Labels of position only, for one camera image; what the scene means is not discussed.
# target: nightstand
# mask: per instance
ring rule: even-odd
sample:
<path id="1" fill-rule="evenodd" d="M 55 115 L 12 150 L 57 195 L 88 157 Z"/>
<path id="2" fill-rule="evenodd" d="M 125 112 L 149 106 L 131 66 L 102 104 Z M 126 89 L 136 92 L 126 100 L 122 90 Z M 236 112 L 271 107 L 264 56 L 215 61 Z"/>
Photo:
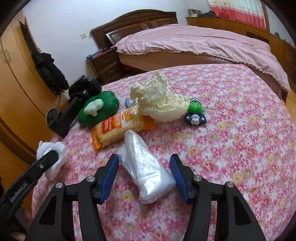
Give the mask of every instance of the nightstand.
<path id="1" fill-rule="evenodd" d="M 116 48 L 105 50 L 103 54 L 92 59 L 90 65 L 102 85 L 117 81 L 126 75 Z"/>

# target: pink bedspread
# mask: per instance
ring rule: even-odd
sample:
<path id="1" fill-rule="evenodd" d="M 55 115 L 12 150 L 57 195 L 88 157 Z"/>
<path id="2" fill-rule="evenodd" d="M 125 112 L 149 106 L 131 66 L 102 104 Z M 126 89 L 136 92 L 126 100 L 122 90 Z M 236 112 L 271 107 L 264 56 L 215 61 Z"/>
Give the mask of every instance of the pink bedspread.
<path id="1" fill-rule="evenodd" d="M 195 174 L 210 182 L 232 180 L 249 203 L 267 241 L 285 229 L 296 210 L 296 127 L 279 98 L 248 67 L 232 64 L 178 66 L 161 70 L 173 93 L 201 99 L 208 123 L 185 126 L 182 120 L 158 123 L 140 133 L 151 152 L 169 169 L 177 153 Z M 130 86 L 143 82 L 144 73 L 103 86 L 113 91 L 124 109 Z M 66 163 L 53 182 L 43 176 L 33 192 L 38 208 L 56 182 L 82 181 L 105 165 L 118 144 L 93 151 L 91 132 L 74 122 L 63 143 Z M 182 240 L 191 206 L 177 189 L 153 204 L 138 201 L 139 190 L 120 166 L 109 199 L 98 206 L 107 240 Z M 74 203 L 76 240 L 81 241 L 78 205 Z M 209 240 L 214 240 L 216 206 L 212 206 Z"/>
<path id="2" fill-rule="evenodd" d="M 287 74 L 270 52 L 270 46 L 233 32 L 172 24 L 129 35 L 115 46 L 119 53 L 137 55 L 158 51 L 207 53 L 252 65 L 272 75 L 283 90 L 291 91 Z"/>

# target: wooden floor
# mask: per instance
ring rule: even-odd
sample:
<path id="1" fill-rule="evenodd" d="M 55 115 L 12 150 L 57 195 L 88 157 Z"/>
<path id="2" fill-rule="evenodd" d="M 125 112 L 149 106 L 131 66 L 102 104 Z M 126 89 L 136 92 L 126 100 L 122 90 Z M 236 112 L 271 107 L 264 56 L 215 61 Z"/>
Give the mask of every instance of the wooden floor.
<path id="1" fill-rule="evenodd" d="M 293 91 L 288 94 L 286 108 L 288 109 L 292 120 L 296 123 L 296 93 Z"/>

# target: white wall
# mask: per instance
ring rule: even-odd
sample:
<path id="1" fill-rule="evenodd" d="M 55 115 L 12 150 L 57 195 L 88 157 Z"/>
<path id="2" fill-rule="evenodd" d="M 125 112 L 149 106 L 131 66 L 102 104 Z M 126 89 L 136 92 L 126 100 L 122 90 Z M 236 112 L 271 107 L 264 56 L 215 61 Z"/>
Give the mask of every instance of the white wall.
<path id="1" fill-rule="evenodd" d="M 202 11 L 202 13 L 206 13 L 211 10 L 211 6 L 208 0 L 187 0 L 188 8 L 193 8 L 196 10 Z"/>
<path id="2" fill-rule="evenodd" d="M 86 56 L 98 50 L 90 30 L 122 14 L 138 9 L 177 12 L 187 24 L 187 0 L 32 0 L 23 9 L 34 40 L 42 52 L 50 53 L 55 65 L 72 84 L 82 74 L 95 76 Z"/>
<path id="3" fill-rule="evenodd" d="M 281 23 L 279 18 L 275 15 L 275 13 L 266 6 L 267 15 L 269 18 L 269 25 L 270 25 L 270 32 L 274 34 L 275 32 L 278 32 L 281 39 L 285 39 L 288 43 L 295 46 L 290 34 L 286 30 L 285 26 Z"/>

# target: floral tablecloth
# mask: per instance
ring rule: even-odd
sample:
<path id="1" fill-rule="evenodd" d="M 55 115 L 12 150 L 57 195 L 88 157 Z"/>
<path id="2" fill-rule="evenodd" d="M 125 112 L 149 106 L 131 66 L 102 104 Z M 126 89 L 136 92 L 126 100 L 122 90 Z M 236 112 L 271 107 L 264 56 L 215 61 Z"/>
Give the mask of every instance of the floral tablecloth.
<path id="1" fill-rule="evenodd" d="M 169 169 L 170 156 L 180 159 L 210 182 L 232 180 L 254 212 L 264 235 L 277 238 L 296 210 L 296 127 L 279 98 L 248 67 L 234 64 L 178 66 L 161 70 L 171 81 L 173 93 L 198 97 L 208 123 L 185 126 L 182 120 L 157 123 L 140 133 L 149 149 Z M 143 82 L 144 73 L 103 86 L 113 91 L 124 109 L 130 86 Z M 63 139 L 66 163 L 53 182 L 43 176 L 33 192 L 32 212 L 56 182 L 82 181 L 105 165 L 118 144 L 93 151 L 91 132 L 73 123 Z M 152 204 L 138 201 L 138 188 L 120 166 L 109 199 L 99 205 L 107 240 L 182 240 L 189 220 L 177 189 Z M 82 240 L 78 205 L 73 205 L 76 240 Z M 212 204 L 208 240 L 215 235 L 215 203 Z"/>

